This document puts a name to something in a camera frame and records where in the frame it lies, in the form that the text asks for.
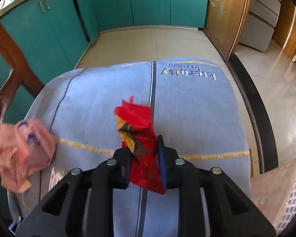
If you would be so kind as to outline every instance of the silver screw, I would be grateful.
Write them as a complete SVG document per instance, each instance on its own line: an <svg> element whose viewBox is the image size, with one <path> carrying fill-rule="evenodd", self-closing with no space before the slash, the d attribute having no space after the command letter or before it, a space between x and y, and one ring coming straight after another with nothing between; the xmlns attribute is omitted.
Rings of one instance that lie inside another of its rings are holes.
<svg viewBox="0 0 296 237"><path fill-rule="evenodd" d="M110 159L106 162L109 166L114 166L116 165L117 161L115 159Z"/></svg>
<svg viewBox="0 0 296 237"><path fill-rule="evenodd" d="M71 170L72 175L79 175L80 173L81 173L81 169L79 168L74 168L73 170Z"/></svg>
<svg viewBox="0 0 296 237"><path fill-rule="evenodd" d="M176 159L175 160L175 164L177 164L179 166L184 165L185 164L185 160L183 160L183 159Z"/></svg>
<svg viewBox="0 0 296 237"><path fill-rule="evenodd" d="M221 169L218 167L213 167L211 170L215 175L221 174Z"/></svg>

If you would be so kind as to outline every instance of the red snack wrapper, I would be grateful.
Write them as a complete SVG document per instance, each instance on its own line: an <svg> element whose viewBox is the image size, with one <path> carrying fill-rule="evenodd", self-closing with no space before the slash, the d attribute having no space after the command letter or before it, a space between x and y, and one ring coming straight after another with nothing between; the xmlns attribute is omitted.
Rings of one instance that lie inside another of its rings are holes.
<svg viewBox="0 0 296 237"><path fill-rule="evenodd" d="M130 181L149 191L164 194L156 159L157 137L151 122L151 108L122 101L114 114L117 131L122 136L122 147L128 147L133 153Z"/></svg>

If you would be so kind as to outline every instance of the teal cabinet door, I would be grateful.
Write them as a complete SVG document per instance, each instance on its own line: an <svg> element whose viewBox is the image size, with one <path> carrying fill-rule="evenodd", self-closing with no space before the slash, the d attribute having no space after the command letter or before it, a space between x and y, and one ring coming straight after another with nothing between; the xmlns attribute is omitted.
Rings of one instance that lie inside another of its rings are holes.
<svg viewBox="0 0 296 237"><path fill-rule="evenodd" d="M43 2L44 0L29 0L0 21L21 48L32 71L43 84L47 84L53 78L71 70L72 65L49 28L46 17L48 11Z"/></svg>
<svg viewBox="0 0 296 237"><path fill-rule="evenodd" d="M91 43L95 43L99 31L91 0L77 0L80 15Z"/></svg>
<svg viewBox="0 0 296 237"><path fill-rule="evenodd" d="M170 0L131 0L134 25L170 25Z"/></svg>
<svg viewBox="0 0 296 237"><path fill-rule="evenodd" d="M133 26L130 0L91 0L99 31Z"/></svg>
<svg viewBox="0 0 296 237"><path fill-rule="evenodd" d="M208 0L171 0L171 25L205 26Z"/></svg>
<svg viewBox="0 0 296 237"><path fill-rule="evenodd" d="M88 47L73 0L43 0L52 33L73 69Z"/></svg>

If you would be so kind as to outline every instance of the blue fabric cover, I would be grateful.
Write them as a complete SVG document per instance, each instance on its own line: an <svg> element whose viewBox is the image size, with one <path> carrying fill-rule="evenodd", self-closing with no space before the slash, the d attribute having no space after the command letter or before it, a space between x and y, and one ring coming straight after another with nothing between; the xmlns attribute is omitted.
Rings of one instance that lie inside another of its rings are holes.
<svg viewBox="0 0 296 237"><path fill-rule="evenodd" d="M44 87L26 119L40 119L60 138L116 150L121 138L113 111L121 100L134 96L135 103L154 105L156 134L162 134L166 146L178 154L248 151L235 94L218 65L195 58L170 58L153 65L151 61L134 62L62 74ZM41 198L48 192L52 167L66 172L75 167L88 170L106 159L99 153L57 145L51 166L42 171ZM249 194L249 156L192 163L207 170L222 168ZM23 216L38 202L39 172L30 180L33 186L17 197ZM142 190L135 185L114 190L115 236L177 236L178 191L148 192L144 225L138 225L138 218L143 218L140 211L144 211L138 209L141 199ZM17 218L11 194L9 205Z"/></svg>

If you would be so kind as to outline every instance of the cabinet handle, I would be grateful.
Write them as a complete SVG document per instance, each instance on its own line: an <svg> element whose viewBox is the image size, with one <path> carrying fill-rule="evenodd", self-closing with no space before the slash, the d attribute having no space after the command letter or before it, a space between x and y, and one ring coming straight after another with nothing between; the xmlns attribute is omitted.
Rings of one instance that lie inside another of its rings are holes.
<svg viewBox="0 0 296 237"><path fill-rule="evenodd" d="M49 3L48 3L48 0L44 0L46 2L46 5L47 5L47 10L49 11L50 10L50 6L49 6Z"/></svg>
<svg viewBox="0 0 296 237"><path fill-rule="evenodd" d="M42 10L42 13L44 13L44 12L45 12L45 10L44 10L44 7L43 7L43 4L42 4L42 2L41 2L41 1L39 1L39 2L38 2L38 5L40 6L40 8L41 8L41 10Z"/></svg>

